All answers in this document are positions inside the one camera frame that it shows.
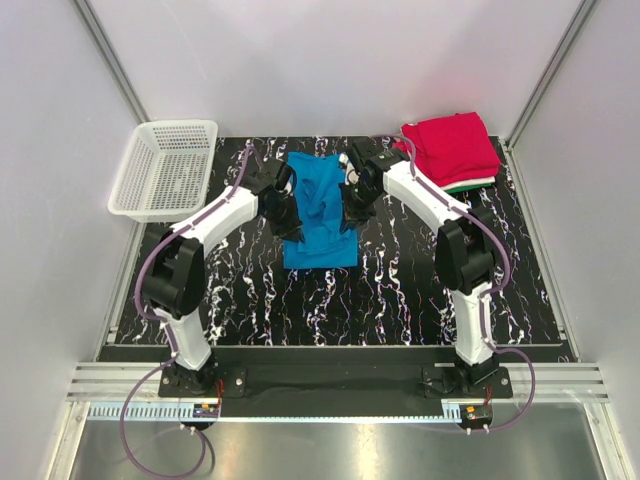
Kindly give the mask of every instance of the floor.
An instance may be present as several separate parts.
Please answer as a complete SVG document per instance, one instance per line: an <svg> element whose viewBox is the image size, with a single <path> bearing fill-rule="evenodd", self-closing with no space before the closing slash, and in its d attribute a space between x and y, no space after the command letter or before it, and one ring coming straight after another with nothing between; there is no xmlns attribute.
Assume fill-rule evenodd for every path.
<svg viewBox="0 0 640 480"><path fill-rule="evenodd" d="M338 153L353 138L220 138L209 200L234 178L248 142L264 157L286 158L290 151ZM558 327L509 167L497 139L492 142L502 159L496 185L456 197L494 212L513 264L513 283L492 299L494 338L502 344L558 344ZM454 311L433 270L434 235L389 196L379 199L376 210L377 218L360 229L360 264L354 268L284 270L282 242L261 219L229 235L206 260L209 282L201 317L211 345L451 344ZM137 315L132 284L115 343L163 345L157 325Z"/></svg>
<svg viewBox="0 0 640 480"><path fill-rule="evenodd" d="M515 409L496 405L495 423ZM193 478L253 479L580 479L604 480L581 407L536 404L521 423L467 437L458 427L419 424L218 423L206 430L207 453ZM166 429L173 431L158 434ZM456 434L439 433L443 429ZM189 470L199 442L169 423L130 422L138 460L165 475ZM124 459L117 422L87 422L71 478L149 478Z"/></svg>

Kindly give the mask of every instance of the reflective metal surface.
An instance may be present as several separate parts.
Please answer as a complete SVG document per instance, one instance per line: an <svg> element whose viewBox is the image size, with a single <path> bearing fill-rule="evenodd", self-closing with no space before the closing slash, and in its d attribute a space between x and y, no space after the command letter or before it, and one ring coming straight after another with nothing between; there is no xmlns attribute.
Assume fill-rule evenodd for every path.
<svg viewBox="0 0 640 480"><path fill-rule="evenodd" d="M515 413L496 406L496 423ZM167 423L131 422L127 436L147 467L188 470L200 444ZM192 478L212 479L604 479L581 407L534 405L513 429L467 437L441 425L219 423L206 431L215 449ZM71 478L148 478L124 457L116 422L88 421Z"/></svg>

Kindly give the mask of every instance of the blue cloth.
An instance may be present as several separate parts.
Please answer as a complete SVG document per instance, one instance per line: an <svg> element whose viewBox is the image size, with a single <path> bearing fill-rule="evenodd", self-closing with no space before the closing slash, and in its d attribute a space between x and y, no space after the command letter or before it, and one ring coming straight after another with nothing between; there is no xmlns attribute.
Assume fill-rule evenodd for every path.
<svg viewBox="0 0 640 480"><path fill-rule="evenodd" d="M304 242L284 242L284 268L340 268L358 265L358 232L340 233L344 170L339 155L314 157L289 153L297 183L293 195L302 220Z"/></svg>

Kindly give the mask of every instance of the plastic laundry basket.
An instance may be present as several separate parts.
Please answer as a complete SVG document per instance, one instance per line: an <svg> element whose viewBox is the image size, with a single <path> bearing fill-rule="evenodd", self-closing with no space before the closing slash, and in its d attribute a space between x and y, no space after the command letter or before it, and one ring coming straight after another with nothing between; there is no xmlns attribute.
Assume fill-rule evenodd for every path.
<svg viewBox="0 0 640 480"><path fill-rule="evenodd" d="M218 125L176 120L138 125L109 198L109 211L138 222L179 222L204 206Z"/></svg>

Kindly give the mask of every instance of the folded red towel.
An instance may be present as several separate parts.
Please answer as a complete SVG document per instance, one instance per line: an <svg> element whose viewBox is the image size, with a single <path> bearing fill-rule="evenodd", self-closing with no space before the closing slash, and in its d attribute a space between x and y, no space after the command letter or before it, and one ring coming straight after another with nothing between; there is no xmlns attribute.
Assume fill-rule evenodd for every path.
<svg viewBox="0 0 640 480"><path fill-rule="evenodd" d="M477 113L404 125L402 134L416 145L416 166L438 186L494 177L500 168L487 129ZM407 151L404 143L397 147Z"/></svg>

